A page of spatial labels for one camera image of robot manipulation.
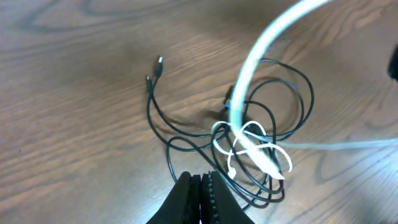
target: wooden surface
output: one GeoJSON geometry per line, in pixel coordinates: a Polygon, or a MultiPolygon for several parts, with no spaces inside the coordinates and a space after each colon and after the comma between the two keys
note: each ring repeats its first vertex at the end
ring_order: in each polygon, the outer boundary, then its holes
{"type": "MultiPolygon", "coordinates": [[[[260,32],[293,2],[0,1],[0,223],[148,221],[173,186],[144,113],[156,55],[165,62],[155,93],[162,109],[204,133],[214,122],[206,110],[222,107],[260,32]]],[[[315,88],[313,114],[290,142],[398,135],[398,85],[386,75],[397,21],[396,0],[336,0],[273,44],[268,56],[315,88]]],[[[286,71],[261,65],[256,78],[264,76],[290,78],[309,100],[286,71]]],[[[281,126],[296,112],[278,85],[256,99],[281,126]]],[[[256,223],[398,220],[395,147],[289,154],[286,199],[250,209],[256,223]]],[[[172,160],[177,173],[210,168],[197,153],[172,160]]]]}

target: tangled cable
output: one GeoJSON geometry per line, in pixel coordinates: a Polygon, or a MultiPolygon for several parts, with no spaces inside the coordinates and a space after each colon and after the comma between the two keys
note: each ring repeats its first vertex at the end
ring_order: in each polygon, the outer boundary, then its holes
{"type": "MultiPolygon", "coordinates": [[[[248,118],[248,110],[249,110],[249,105],[257,105],[259,107],[261,107],[262,109],[264,109],[272,122],[272,134],[267,134],[265,133],[265,131],[263,132],[263,129],[261,126],[255,124],[255,123],[248,123],[247,125],[245,125],[244,129],[243,129],[243,133],[248,137],[248,138],[253,138],[253,139],[257,139],[259,141],[260,145],[265,145],[265,148],[262,148],[262,152],[268,156],[273,163],[277,164],[278,167],[279,166],[279,162],[277,159],[277,155],[276,155],[276,151],[275,151],[275,145],[277,143],[277,141],[282,141],[285,140],[287,138],[289,138],[291,135],[294,134],[294,132],[296,132],[303,124],[304,122],[306,122],[306,120],[308,119],[308,117],[310,116],[310,113],[312,111],[313,108],[313,103],[314,103],[314,93],[313,93],[313,88],[312,85],[310,83],[310,80],[300,71],[298,71],[297,69],[286,65],[284,63],[278,62],[276,60],[271,60],[271,59],[266,59],[263,58],[260,60],[260,62],[268,62],[268,63],[274,63],[276,65],[280,65],[284,68],[287,68],[297,74],[299,74],[308,84],[308,87],[310,89],[310,94],[311,94],[311,102],[310,102],[310,107],[308,109],[307,112],[305,112],[305,108],[304,108],[304,102],[303,102],[303,98],[299,92],[299,88],[292,82],[288,82],[285,80],[281,80],[281,79],[275,79],[275,80],[267,80],[262,82],[260,85],[258,85],[257,87],[255,87],[255,89],[252,91],[252,93],[249,95],[248,99],[244,102],[245,104],[245,109],[243,112],[243,117],[242,117],[242,121],[243,124],[246,124],[247,122],[250,122],[249,118],[248,118]],[[272,114],[271,110],[264,104],[254,101],[252,100],[254,94],[264,85],[266,84],[271,84],[271,83],[282,83],[285,86],[287,86],[288,88],[290,88],[298,97],[299,101],[300,101],[300,111],[301,111],[301,115],[300,115],[300,119],[298,121],[298,123],[296,124],[296,126],[291,129],[290,131],[287,131],[285,133],[282,134],[277,134],[277,127],[276,127],[276,121],[274,118],[274,115],[272,114]]],[[[150,77],[146,77],[146,82],[147,82],[147,90],[149,92],[148,94],[148,100],[147,100],[147,107],[146,107],[146,113],[147,113],[147,119],[148,119],[148,123],[150,128],[153,130],[153,132],[155,133],[155,135],[166,145],[166,158],[167,158],[167,163],[169,165],[169,169],[170,169],[170,173],[172,175],[173,180],[176,182],[177,181],[177,177],[175,175],[172,163],[171,163],[171,159],[170,159],[170,148],[178,150],[178,151],[182,151],[182,152],[194,152],[197,151],[213,168],[214,170],[217,170],[220,175],[222,176],[222,178],[224,179],[224,181],[226,182],[226,184],[229,186],[229,188],[231,190],[233,190],[236,194],[238,194],[246,203],[247,205],[245,205],[243,207],[243,210],[247,210],[249,207],[253,206],[256,208],[266,208],[270,203],[277,203],[277,202],[281,202],[283,201],[283,199],[285,198],[285,191],[284,191],[284,181],[282,179],[278,180],[279,182],[279,187],[274,190],[272,188],[272,180],[273,178],[269,175],[269,174],[265,174],[264,176],[264,180],[262,182],[259,182],[247,169],[246,166],[244,165],[243,161],[240,159],[239,154],[241,154],[242,152],[237,152],[234,146],[234,142],[231,140],[230,138],[230,134],[232,134],[231,129],[229,128],[229,125],[227,122],[224,123],[218,123],[217,126],[215,126],[212,130],[211,133],[208,134],[193,134],[193,133],[188,133],[186,131],[182,131],[181,129],[177,128],[176,126],[174,126],[166,117],[166,115],[162,112],[162,110],[159,108],[159,105],[156,102],[155,96],[154,96],[154,92],[155,92],[155,87],[157,85],[157,82],[159,81],[159,78],[161,76],[163,72],[163,61],[162,61],[162,57],[159,57],[158,63],[157,63],[157,67],[155,69],[155,78],[154,81],[152,82],[152,79],[150,77]],[[163,138],[160,133],[158,132],[157,128],[154,126],[153,122],[152,122],[152,118],[150,115],[150,103],[153,103],[155,106],[155,109],[157,110],[159,116],[162,118],[162,120],[174,131],[176,131],[177,133],[181,134],[182,136],[175,136],[170,138],[169,140],[166,140],[165,138],[163,138]],[[197,146],[193,141],[191,141],[190,139],[188,139],[187,137],[190,138],[210,138],[210,142],[208,144],[202,145],[202,146],[197,146]],[[216,149],[215,149],[215,144],[213,144],[214,142],[219,142],[222,140],[226,140],[226,142],[229,144],[230,149],[237,161],[237,163],[239,164],[241,170],[246,174],[246,176],[251,180],[251,182],[258,187],[258,190],[256,193],[252,193],[250,192],[248,189],[245,189],[242,185],[240,185],[239,183],[237,183],[235,180],[233,180],[226,172],[225,170],[222,168],[223,166],[220,164],[219,160],[216,157],[216,149]],[[191,148],[184,148],[184,147],[178,147],[175,144],[173,144],[174,141],[176,140],[180,140],[180,141],[184,141],[186,143],[188,143],[191,148]],[[211,155],[213,157],[213,160],[208,157],[203,150],[210,148],[211,151],[211,155]],[[267,192],[268,196],[267,197],[263,197],[261,196],[261,194],[263,192],[267,192]]],[[[224,101],[224,109],[221,110],[221,116],[224,116],[225,113],[228,113],[228,99],[230,98],[229,95],[227,95],[226,100],[224,101]]]]}

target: cable connector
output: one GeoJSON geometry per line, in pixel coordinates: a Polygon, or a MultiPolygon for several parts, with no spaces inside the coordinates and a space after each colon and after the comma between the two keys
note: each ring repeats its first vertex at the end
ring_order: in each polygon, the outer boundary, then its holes
{"type": "Polygon", "coordinates": [[[159,59],[157,61],[157,65],[155,68],[155,76],[160,77],[163,73],[163,57],[159,56],[159,59]]]}
{"type": "Polygon", "coordinates": [[[146,76],[146,83],[147,83],[147,91],[150,92],[152,89],[152,80],[149,78],[149,76],[146,76]]]}
{"type": "Polygon", "coordinates": [[[234,86],[230,86],[229,87],[229,89],[228,89],[228,91],[226,92],[226,94],[225,94],[225,98],[224,98],[224,101],[223,101],[223,104],[224,104],[224,109],[229,109],[229,107],[230,107],[230,101],[231,101],[231,97],[232,97],[232,92],[234,91],[234,86]]]}
{"type": "Polygon", "coordinates": [[[228,177],[234,179],[236,177],[236,169],[234,167],[229,168],[228,177]]]}

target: white cable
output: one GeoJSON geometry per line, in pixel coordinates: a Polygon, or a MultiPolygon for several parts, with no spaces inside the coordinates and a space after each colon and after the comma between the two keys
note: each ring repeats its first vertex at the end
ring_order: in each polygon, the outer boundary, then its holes
{"type": "MultiPolygon", "coordinates": [[[[212,134],[214,133],[215,128],[216,128],[219,124],[228,124],[228,125],[229,125],[229,123],[227,123],[227,122],[225,122],[225,121],[218,121],[218,122],[216,122],[216,123],[213,125],[213,127],[211,128],[211,133],[212,133],[212,134]]],[[[240,132],[242,133],[250,124],[255,124],[255,125],[257,125],[257,126],[260,128],[260,130],[261,130],[261,132],[262,132],[262,134],[263,134],[264,136],[267,134],[267,133],[266,133],[266,130],[264,129],[264,127],[262,127],[262,125],[261,125],[260,123],[258,123],[257,121],[249,121],[249,122],[247,122],[246,124],[244,124],[244,125],[242,126],[240,132]]],[[[238,141],[238,139],[235,138],[232,147],[235,147],[235,144],[237,143],[237,141],[238,141]]],[[[234,156],[234,153],[233,153],[232,149],[231,149],[229,152],[225,151],[224,149],[222,149],[222,148],[220,147],[220,145],[218,144],[218,142],[217,142],[215,139],[213,140],[213,145],[215,146],[215,148],[216,148],[220,153],[225,154],[225,155],[228,155],[228,158],[227,158],[228,175],[229,175],[230,178],[233,179],[233,178],[235,177],[235,175],[236,175],[236,169],[235,169],[234,167],[231,166],[231,157],[234,156]]],[[[255,152],[255,153],[257,153],[257,157],[258,157],[258,158],[264,159],[265,157],[267,158],[267,156],[266,156],[262,151],[260,151],[260,149],[265,148],[265,147],[271,147],[271,148],[274,148],[274,149],[277,149],[278,151],[280,151],[280,152],[285,156],[285,158],[287,159],[287,162],[289,163],[289,172],[292,171],[292,169],[293,169],[293,164],[292,164],[292,160],[291,160],[290,156],[289,156],[289,155],[285,152],[285,150],[283,150],[280,146],[275,145],[275,144],[272,144],[272,143],[261,144],[261,145],[256,146],[255,149],[248,149],[248,150],[239,151],[239,152],[236,152],[236,154],[237,154],[237,155],[240,155],[240,154],[249,154],[250,152],[255,152]]]]}
{"type": "MultiPolygon", "coordinates": [[[[253,134],[249,131],[244,131],[248,134],[261,141],[269,141],[269,138],[264,138],[257,134],[253,134]]],[[[281,146],[290,147],[292,149],[323,149],[329,151],[337,151],[344,149],[361,149],[361,148],[375,148],[375,147],[388,147],[388,146],[398,146],[398,139],[383,139],[383,140],[371,140],[371,141],[356,141],[356,142],[340,142],[340,143],[288,143],[288,142],[278,142],[281,146]]]]}
{"type": "MultiPolygon", "coordinates": [[[[257,42],[251,49],[247,59],[243,63],[239,73],[238,80],[234,87],[231,108],[229,112],[229,122],[234,135],[245,149],[254,149],[256,145],[250,141],[241,131],[243,104],[248,92],[249,84],[254,72],[258,66],[260,58],[268,50],[271,43],[290,25],[312,10],[329,2],[330,0],[301,0],[285,11],[276,20],[274,20],[260,35],[257,42]]],[[[248,153],[253,162],[265,173],[268,173],[275,179],[284,179],[279,173],[279,169],[268,157],[267,161],[261,161],[256,156],[258,154],[248,153]]]]}

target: black cable connector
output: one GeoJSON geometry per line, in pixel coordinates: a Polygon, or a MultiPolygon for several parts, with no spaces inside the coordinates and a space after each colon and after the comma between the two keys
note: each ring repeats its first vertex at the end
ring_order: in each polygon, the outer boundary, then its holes
{"type": "Polygon", "coordinates": [[[148,93],[149,93],[150,90],[152,89],[152,80],[149,78],[149,76],[146,76],[145,81],[146,81],[146,83],[147,83],[147,91],[148,91],[148,93]]]}
{"type": "Polygon", "coordinates": [[[160,76],[163,73],[163,57],[159,57],[158,61],[157,61],[157,66],[155,69],[155,75],[156,77],[160,78],[160,76]]]}

